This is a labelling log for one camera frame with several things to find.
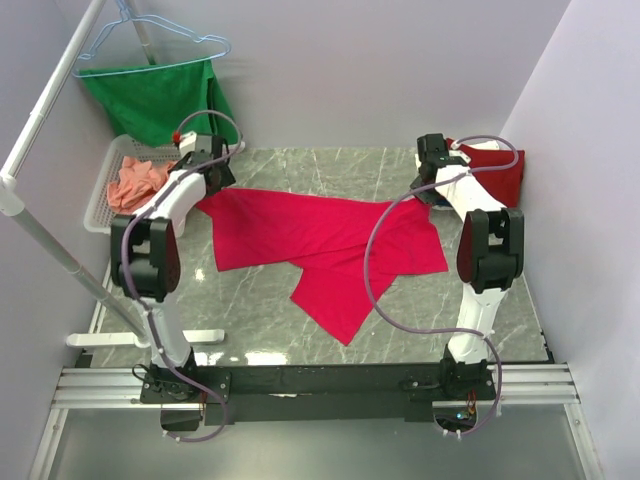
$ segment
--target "pink cloth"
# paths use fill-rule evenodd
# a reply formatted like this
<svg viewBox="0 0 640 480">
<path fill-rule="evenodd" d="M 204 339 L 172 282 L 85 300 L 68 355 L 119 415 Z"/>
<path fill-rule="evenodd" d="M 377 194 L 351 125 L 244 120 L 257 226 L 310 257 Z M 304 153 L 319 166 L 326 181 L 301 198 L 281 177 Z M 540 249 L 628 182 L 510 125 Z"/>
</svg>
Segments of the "pink cloth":
<svg viewBox="0 0 640 480">
<path fill-rule="evenodd" d="M 124 157 L 119 182 L 107 186 L 107 202 L 116 213 L 133 213 L 147 203 L 167 183 L 175 162 L 159 167 L 137 158 Z"/>
<path fill-rule="evenodd" d="M 300 267 L 291 300 L 348 345 L 372 310 L 364 288 L 364 250 L 389 204 L 228 188 L 198 208 L 213 220 L 219 271 L 285 261 Z M 400 204 L 371 254 L 376 298 L 398 275 L 446 270 L 429 207 L 415 199 Z"/>
</svg>

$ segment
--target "red cloth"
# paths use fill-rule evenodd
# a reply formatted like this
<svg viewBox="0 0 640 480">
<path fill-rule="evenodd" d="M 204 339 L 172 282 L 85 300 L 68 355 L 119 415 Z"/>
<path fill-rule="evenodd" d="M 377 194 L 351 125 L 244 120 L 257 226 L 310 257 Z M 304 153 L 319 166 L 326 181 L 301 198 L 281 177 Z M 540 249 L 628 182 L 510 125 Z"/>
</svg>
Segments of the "red cloth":
<svg viewBox="0 0 640 480">
<path fill-rule="evenodd" d="M 447 139 L 451 146 L 453 140 Z M 495 167 L 508 165 L 513 160 L 513 153 L 509 150 L 481 150 L 461 145 L 460 150 L 471 158 L 471 168 Z M 524 150 L 518 150 L 518 163 L 507 170 L 496 172 L 480 172 L 475 174 L 478 183 L 482 185 L 493 198 L 505 206 L 515 208 L 520 200 L 520 186 L 524 176 Z"/>
<path fill-rule="evenodd" d="M 285 261 L 302 268 L 291 300 L 348 345 L 372 309 L 364 250 L 389 204 L 227 188 L 198 208 L 213 220 L 219 271 Z M 411 199 L 392 212 L 376 238 L 370 271 L 376 298 L 398 275 L 447 271 L 428 206 Z"/>
</svg>

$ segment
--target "floor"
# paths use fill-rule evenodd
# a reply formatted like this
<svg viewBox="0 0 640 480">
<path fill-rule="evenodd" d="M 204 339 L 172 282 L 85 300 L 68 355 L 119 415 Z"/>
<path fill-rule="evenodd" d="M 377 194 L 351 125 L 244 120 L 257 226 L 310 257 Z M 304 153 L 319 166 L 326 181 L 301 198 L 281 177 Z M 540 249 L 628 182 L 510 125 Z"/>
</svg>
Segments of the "floor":
<svg viewBox="0 0 640 480">
<path fill-rule="evenodd" d="M 414 149 L 247 150 L 232 161 L 246 187 L 384 201 L 405 192 L 415 178 Z M 456 325 L 462 285 L 455 254 L 462 224 L 452 211 L 432 211 L 450 272 L 399 277 L 381 305 L 411 326 Z M 289 295 L 300 271 L 289 264 L 218 273 L 211 246 L 211 221 L 199 211 L 187 219 L 179 239 L 182 280 L 177 290 L 187 329 L 223 328 L 220 345 L 197 347 L 200 364 L 330 364 L 430 362 L 442 357 L 447 336 L 401 332 L 372 313 L 350 346 L 344 347 L 295 306 Z M 494 342 L 505 361 L 544 361 L 547 352 L 524 280 L 518 279 L 495 321 Z M 123 331 L 108 312 L 103 332 Z M 148 361 L 136 348 L 99 349 L 93 366 L 131 366 Z"/>
<path fill-rule="evenodd" d="M 239 423 L 180 447 L 161 435 L 158 411 L 72 410 L 49 478 L 586 478 L 562 406 L 503 410 L 462 442 L 401 419 L 335 420 Z"/>
</svg>

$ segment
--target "red cloth on robot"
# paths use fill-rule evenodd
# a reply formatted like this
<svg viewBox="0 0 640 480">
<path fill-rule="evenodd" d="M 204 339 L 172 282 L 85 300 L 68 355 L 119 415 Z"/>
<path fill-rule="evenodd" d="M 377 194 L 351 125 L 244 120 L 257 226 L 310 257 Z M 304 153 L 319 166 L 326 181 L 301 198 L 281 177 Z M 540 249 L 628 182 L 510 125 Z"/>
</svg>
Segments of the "red cloth on robot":
<svg viewBox="0 0 640 480">
<path fill-rule="evenodd" d="M 452 139 L 447 138 L 449 147 L 452 142 Z M 482 150 L 468 145 L 460 145 L 459 150 L 471 158 L 471 168 L 497 167 L 513 161 L 513 153 L 510 150 Z M 518 206 L 524 177 L 524 150 L 518 150 L 518 154 L 518 163 L 507 170 L 480 172 L 474 175 L 493 198 L 510 208 Z"/>
</svg>

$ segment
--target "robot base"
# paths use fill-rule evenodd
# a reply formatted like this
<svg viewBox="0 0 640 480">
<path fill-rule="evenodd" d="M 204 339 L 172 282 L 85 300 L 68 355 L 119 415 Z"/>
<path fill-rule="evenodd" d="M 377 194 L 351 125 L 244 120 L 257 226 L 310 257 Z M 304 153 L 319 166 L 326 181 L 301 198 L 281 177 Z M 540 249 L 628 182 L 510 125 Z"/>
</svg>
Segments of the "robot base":
<svg viewBox="0 0 640 480">
<path fill-rule="evenodd" d="M 472 390 L 478 401 L 496 395 L 486 362 L 463 365 L 451 358 L 415 364 L 203 366 L 192 378 L 225 398 L 232 424 L 364 418 L 433 422 L 433 402 L 465 401 Z M 180 403 L 162 389 L 149 388 L 143 388 L 140 401 Z M 194 416 L 193 410 L 173 411 L 176 426 L 182 426 L 181 418 Z M 219 425 L 221 420 L 222 409 L 207 398 L 205 423 Z"/>
</svg>

